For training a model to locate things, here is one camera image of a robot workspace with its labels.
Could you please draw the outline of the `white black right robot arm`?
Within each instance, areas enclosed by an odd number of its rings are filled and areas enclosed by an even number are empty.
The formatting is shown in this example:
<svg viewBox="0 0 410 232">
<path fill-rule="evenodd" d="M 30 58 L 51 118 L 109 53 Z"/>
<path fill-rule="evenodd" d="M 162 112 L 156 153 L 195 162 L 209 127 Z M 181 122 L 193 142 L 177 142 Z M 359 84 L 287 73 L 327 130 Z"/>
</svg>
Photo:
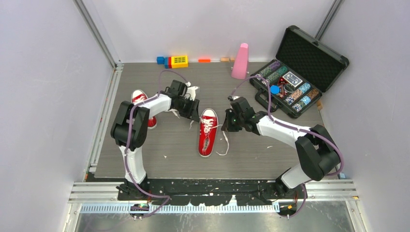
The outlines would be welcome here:
<svg viewBox="0 0 410 232">
<path fill-rule="evenodd" d="M 298 126 L 274 118 L 268 112 L 255 112 L 244 97 L 230 96 L 228 100 L 230 108 L 225 111 L 222 131 L 246 130 L 273 138 L 296 150 L 298 165 L 286 170 L 274 182 L 278 196 L 289 198 L 295 193 L 295 188 L 311 180 L 320 181 L 342 165 L 340 150 L 324 126 Z"/>
</svg>

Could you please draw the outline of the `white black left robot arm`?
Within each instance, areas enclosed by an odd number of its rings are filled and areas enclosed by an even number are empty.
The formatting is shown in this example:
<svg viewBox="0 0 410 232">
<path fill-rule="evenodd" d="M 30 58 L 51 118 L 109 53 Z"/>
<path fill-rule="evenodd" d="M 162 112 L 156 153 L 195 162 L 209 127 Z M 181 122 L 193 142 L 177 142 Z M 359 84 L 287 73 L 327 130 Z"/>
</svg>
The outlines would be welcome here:
<svg viewBox="0 0 410 232">
<path fill-rule="evenodd" d="M 170 110 L 177 111 L 180 117 L 199 121 L 198 86 L 177 80 L 164 91 L 134 104 L 123 101 L 117 111 L 110 135 L 119 147 L 125 166 L 125 184 L 130 194 L 143 200 L 148 194 L 147 173 L 143 164 L 143 144 L 148 132 L 148 120 Z"/>
</svg>

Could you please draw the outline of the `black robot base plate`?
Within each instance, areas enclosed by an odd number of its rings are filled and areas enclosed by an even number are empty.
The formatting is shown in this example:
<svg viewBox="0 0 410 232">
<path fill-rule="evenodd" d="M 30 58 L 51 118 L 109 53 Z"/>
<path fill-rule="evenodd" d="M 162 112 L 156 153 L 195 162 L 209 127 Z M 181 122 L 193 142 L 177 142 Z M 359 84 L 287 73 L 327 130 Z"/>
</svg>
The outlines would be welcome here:
<svg viewBox="0 0 410 232">
<path fill-rule="evenodd" d="M 144 201 L 153 205 L 225 206 L 236 200 L 239 206 L 269 205 L 285 199 L 303 199 L 302 187 L 286 189 L 273 180 L 257 179 L 147 179 L 140 191 L 132 182 L 117 186 L 118 200 Z"/>
</svg>

